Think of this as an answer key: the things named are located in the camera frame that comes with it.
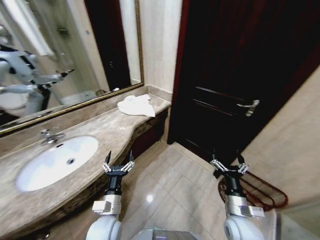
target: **mirror frame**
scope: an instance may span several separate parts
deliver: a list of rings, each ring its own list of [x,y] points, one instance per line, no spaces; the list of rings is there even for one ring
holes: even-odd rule
[[[39,123],[43,123],[45,121],[48,121],[48,120],[51,120],[53,118],[59,117],[59,116],[61,116],[63,114],[67,114],[67,113],[73,112],[75,110],[84,108],[86,106],[95,104],[97,102],[112,98],[114,96],[123,94],[125,92],[131,91],[133,89],[136,89],[136,88],[139,88],[139,87],[143,86],[145,84],[145,78],[144,78],[144,66],[143,66],[144,62],[143,62],[143,49],[142,49],[142,37],[141,37],[142,34],[141,34],[141,25],[140,25],[140,5],[139,5],[139,0],[134,0],[134,5],[135,5],[135,21],[136,21],[137,38],[138,38],[138,50],[139,50],[140,77],[141,77],[141,82],[140,83],[137,83],[135,85],[129,86],[129,87],[124,88],[124,89],[120,89],[120,90],[115,91],[115,92],[107,93],[105,95],[99,96],[97,98],[94,98],[94,99],[91,99],[91,100],[88,100],[88,101],[77,103],[77,104],[72,105],[72,106],[70,106],[68,108],[65,108],[65,109],[50,113],[50,114],[45,115],[45,116],[37,117],[37,118],[34,118],[32,120],[20,123],[18,125],[11,126],[11,127],[6,128],[6,129],[0,130],[0,137],[4,137],[4,136],[7,136],[9,134],[13,134],[13,133],[15,133],[15,132],[17,132],[19,130],[26,129],[28,127],[34,126],[34,125],[39,124]]]

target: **faucet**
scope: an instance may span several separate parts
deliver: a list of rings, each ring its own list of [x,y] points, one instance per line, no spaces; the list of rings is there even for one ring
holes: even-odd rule
[[[64,133],[53,134],[49,129],[43,129],[41,131],[41,134],[45,137],[45,140],[41,142],[42,146],[54,144],[56,141],[62,139],[65,136]]]

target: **folded towel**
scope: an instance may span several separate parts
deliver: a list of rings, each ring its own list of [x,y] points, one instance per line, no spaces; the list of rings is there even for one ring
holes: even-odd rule
[[[156,113],[152,105],[149,104],[150,97],[148,94],[141,96],[130,95],[123,101],[117,103],[118,109],[128,115],[145,115],[155,117]]]

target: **door handle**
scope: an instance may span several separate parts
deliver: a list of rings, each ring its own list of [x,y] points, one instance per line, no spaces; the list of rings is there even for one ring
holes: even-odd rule
[[[238,103],[237,106],[239,106],[241,108],[249,108],[248,111],[245,113],[245,115],[247,117],[250,117],[254,113],[254,111],[255,111],[256,107],[259,105],[259,103],[260,103],[259,100],[253,100],[252,105],[242,105],[242,104]]]

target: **marble backsplash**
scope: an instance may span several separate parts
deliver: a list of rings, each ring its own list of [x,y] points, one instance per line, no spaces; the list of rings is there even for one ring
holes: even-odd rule
[[[42,139],[40,132],[43,129],[58,127],[60,131],[64,131],[72,126],[116,108],[117,103],[122,101],[126,96],[139,96],[147,93],[149,93],[149,87],[142,86],[4,136],[0,138],[0,157],[40,141]]]

